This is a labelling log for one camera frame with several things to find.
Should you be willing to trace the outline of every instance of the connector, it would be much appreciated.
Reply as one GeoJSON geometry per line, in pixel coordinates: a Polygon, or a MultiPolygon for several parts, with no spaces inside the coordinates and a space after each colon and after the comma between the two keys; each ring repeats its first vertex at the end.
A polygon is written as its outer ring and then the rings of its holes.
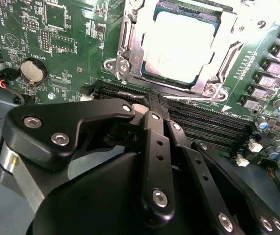
{"type": "Polygon", "coordinates": [[[263,146],[255,140],[249,139],[248,149],[253,153],[259,153],[263,149],[263,146]]]}
{"type": "Polygon", "coordinates": [[[241,167],[247,167],[247,165],[250,163],[247,159],[243,158],[241,154],[237,154],[237,165],[241,167]]]}

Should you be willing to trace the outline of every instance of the screw hole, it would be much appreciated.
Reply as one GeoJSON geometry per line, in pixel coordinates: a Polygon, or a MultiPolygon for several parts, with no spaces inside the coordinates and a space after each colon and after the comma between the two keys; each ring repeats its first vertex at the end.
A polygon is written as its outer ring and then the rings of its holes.
{"type": "Polygon", "coordinates": [[[157,141],[158,145],[163,146],[163,142],[162,141],[157,141]]]}
{"type": "Polygon", "coordinates": [[[161,156],[160,154],[157,154],[157,158],[159,159],[159,160],[164,160],[164,157],[163,156],[161,156]]]}
{"type": "Polygon", "coordinates": [[[206,175],[202,175],[202,177],[203,177],[203,179],[206,180],[206,181],[209,180],[209,178],[208,178],[206,175]]]}

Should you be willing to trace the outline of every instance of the mounting hole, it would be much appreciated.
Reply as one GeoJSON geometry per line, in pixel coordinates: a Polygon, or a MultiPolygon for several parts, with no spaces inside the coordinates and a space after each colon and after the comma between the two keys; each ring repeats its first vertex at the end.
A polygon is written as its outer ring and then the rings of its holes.
{"type": "Polygon", "coordinates": [[[157,141],[158,145],[163,146],[163,142],[162,141],[157,141]]]}
{"type": "Polygon", "coordinates": [[[163,156],[161,156],[160,154],[157,154],[157,158],[159,159],[159,160],[164,160],[164,157],[163,156]]]}
{"type": "Polygon", "coordinates": [[[206,175],[202,175],[202,177],[203,177],[203,179],[204,179],[205,181],[208,181],[208,180],[209,180],[209,178],[208,178],[206,175]]]}
{"type": "Polygon", "coordinates": [[[257,115],[257,114],[258,114],[258,110],[252,110],[252,111],[251,111],[251,114],[252,114],[252,115],[257,115]]]}
{"type": "Polygon", "coordinates": [[[266,26],[266,21],[259,21],[257,23],[258,28],[264,28],[266,26]]]}

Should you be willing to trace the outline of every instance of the pivot bolt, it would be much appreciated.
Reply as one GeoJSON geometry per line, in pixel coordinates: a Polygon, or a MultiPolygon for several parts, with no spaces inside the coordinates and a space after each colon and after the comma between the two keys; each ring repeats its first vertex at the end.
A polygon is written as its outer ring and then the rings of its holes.
{"type": "Polygon", "coordinates": [[[51,141],[59,146],[66,146],[70,139],[66,134],[57,132],[51,136],[51,141]]]}
{"type": "Polygon", "coordinates": [[[230,232],[230,233],[232,232],[233,225],[232,225],[232,222],[230,221],[230,219],[228,219],[227,216],[225,216],[223,213],[219,213],[218,220],[227,232],[230,232]]]}
{"type": "Polygon", "coordinates": [[[272,225],[270,224],[270,222],[268,222],[264,217],[261,217],[260,221],[261,221],[262,225],[264,226],[264,228],[266,228],[268,231],[271,232],[273,230],[272,225]]]}
{"type": "Polygon", "coordinates": [[[206,146],[205,143],[201,143],[200,146],[201,146],[202,149],[207,150],[207,146],[206,146]]]}
{"type": "Polygon", "coordinates": [[[280,223],[277,219],[273,218],[273,223],[275,224],[276,228],[280,231],[280,223]]]}
{"type": "Polygon", "coordinates": [[[153,200],[159,207],[166,207],[168,204],[168,198],[166,194],[164,194],[160,190],[154,190],[153,192],[153,200]]]}
{"type": "Polygon", "coordinates": [[[177,123],[174,123],[173,126],[177,131],[181,130],[181,127],[177,123]]]}
{"type": "Polygon", "coordinates": [[[42,126],[41,120],[38,119],[37,117],[26,117],[24,118],[23,123],[26,127],[32,129],[37,129],[42,126]]]}

